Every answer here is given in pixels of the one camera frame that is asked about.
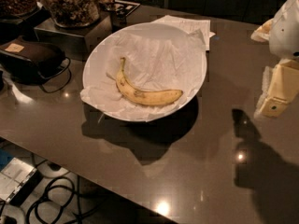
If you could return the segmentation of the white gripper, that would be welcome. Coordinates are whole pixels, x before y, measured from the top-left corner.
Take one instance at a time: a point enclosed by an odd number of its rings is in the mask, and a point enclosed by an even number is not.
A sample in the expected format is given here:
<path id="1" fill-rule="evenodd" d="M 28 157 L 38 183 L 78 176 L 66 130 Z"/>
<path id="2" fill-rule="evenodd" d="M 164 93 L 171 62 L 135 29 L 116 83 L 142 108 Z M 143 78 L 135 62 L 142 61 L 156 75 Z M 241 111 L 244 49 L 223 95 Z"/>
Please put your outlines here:
<path id="1" fill-rule="evenodd" d="M 262 94 L 254 117 L 277 118 L 299 93 L 299 0 L 287 0 L 273 20 L 259 26 L 250 37 L 257 42 L 269 40 L 270 52 L 281 60 L 263 71 Z"/>

